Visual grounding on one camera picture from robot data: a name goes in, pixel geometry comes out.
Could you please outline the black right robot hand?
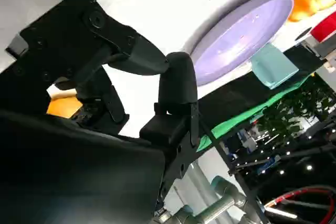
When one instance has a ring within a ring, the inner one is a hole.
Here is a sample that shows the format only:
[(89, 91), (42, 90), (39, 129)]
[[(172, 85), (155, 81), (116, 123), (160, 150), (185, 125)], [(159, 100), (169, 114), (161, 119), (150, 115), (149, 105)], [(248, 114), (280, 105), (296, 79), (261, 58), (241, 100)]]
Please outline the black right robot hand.
[[(199, 144), (187, 53), (162, 52), (97, 0), (63, 0), (7, 47), (1, 73), (1, 223), (148, 223)], [(159, 75), (138, 138), (103, 65)]]

